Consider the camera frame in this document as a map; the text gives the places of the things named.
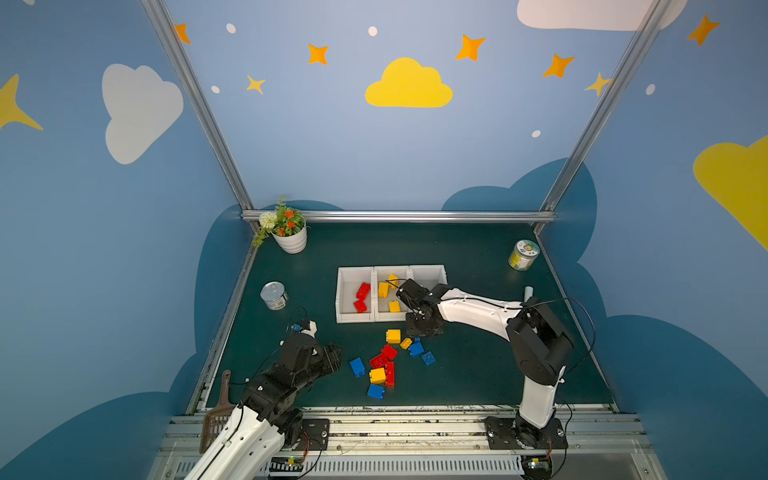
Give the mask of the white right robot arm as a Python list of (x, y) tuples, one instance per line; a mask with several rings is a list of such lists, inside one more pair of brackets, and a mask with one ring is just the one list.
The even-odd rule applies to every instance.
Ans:
[(446, 323), (460, 323), (507, 341), (525, 377), (518, 418), (536, 430), (549, 425), (574, 341), (547, 303), (535, 297), (502, 302), (447, 284), (429, 290), (413, 279), (402, 281), (396, 296), (409, 309), (406, 323), (411, 336), (431, 337), (440, 334)]

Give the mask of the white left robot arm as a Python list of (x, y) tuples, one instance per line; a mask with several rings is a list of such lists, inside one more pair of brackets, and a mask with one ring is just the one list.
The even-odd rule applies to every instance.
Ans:
[(253, 479), (284, 446), (297, 443), (300, 391), (337, 371), (343, 348), (305, 331), (290, 334), (279, 357), (246, 385), (230, 419), (186, 475), (188, 479)]

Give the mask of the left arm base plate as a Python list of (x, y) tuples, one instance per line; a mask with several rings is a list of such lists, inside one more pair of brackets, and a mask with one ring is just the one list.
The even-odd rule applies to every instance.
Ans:
[(330, 437), (330, 420), (327, 418), (302, 419), (285, 432), (284, 447), (293, 451), (325, 451)]

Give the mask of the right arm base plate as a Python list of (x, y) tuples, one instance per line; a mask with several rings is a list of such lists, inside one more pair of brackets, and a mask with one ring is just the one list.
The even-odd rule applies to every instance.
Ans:
[(522, 417), (489, 416), (483, 420), (491, 450), (565, 450), (568, 448), (565, 428), (556, 417), (542, 427), (535, 427)]

